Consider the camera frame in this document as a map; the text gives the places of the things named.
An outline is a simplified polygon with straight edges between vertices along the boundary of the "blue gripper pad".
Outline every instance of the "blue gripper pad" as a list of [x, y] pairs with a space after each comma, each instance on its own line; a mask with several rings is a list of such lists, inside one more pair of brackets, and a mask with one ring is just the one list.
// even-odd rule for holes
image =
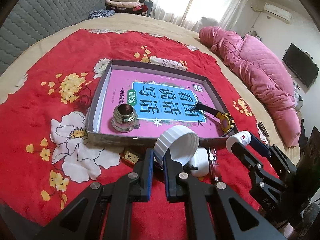
[[167, 161], [163, 159], [163, 174], [164, 174], [164, 185], [165, 185], [165, 195], [169, 198], [169, 178], [168, 178], [168, 169], [167, 169]]
[[150, 159], [148, 160], [148, 180], [146, 182], [147, 186], [147, 199], [150, 200], [151, 197], [151, 188], [152, 188], [152, 175], [153, 175], [153, 156], [154, 152], [153, 149], [148, 148], [146, 154], [150, 154]]
[[271, 153], [269, 151], [269, 147], [266, 146], [262, 141], [260, 141], [257, 137], [251, 134], [251, 142], [249, 145], [257, 151], [262, 157], [269, 158], [271, 157]]

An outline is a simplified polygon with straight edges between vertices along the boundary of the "stack of folded blankets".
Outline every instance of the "stack of folded blankets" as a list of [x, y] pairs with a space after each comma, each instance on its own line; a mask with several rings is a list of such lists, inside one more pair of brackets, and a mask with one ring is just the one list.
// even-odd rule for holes
[[147, 15], [148, 7], [139, 0], [106, 0], [106, 9], [116, 13]]

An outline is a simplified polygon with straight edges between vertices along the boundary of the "metal screw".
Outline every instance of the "metal screw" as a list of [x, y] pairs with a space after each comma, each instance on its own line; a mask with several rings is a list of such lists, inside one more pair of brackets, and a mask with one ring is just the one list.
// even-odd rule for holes
[[98, 189], [100, 187], [100, 183], [98, 182], [93, 182], [90, 184], [90, 188], [92, 189]]
[[226, 187], [227, 187], [227, 185], [225, 183], [223, 183], [223, 182], [218, 182], [217, 183], [217, 188], [218, 189], [224, 190], [224, 189], [226, 189]]
[[186, 178], [188, 178], [189, 177], [189, 175], [188, 175], [188, 173], [186, 173], [186, 172], [180, 172], [179, 173], [179, 178], [180, 179], [186, 179]]
[[128, 174], [129, 179], [136, 179], [138, 177], [138, 174], [135, 172], [130, 172]]

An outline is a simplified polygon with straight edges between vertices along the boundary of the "pink quilt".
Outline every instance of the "pink quilt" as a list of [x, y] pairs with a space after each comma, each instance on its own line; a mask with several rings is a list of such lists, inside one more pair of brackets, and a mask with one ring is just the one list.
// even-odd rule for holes
[[205, 27], [199, 37], [265, 104], [285, 145], [296, 146], [301, 128], [294, 109], [292, 79], [281, 60], [250, 35], [242, 40], [233, 31]]

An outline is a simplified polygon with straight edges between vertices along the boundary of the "television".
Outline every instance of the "television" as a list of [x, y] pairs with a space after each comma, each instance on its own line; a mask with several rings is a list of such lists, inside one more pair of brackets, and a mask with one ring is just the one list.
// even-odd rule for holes
[[283, 59], [287, 67], [309, 88], [318, 76], [319, 68], [302, 50], [291, 43]]

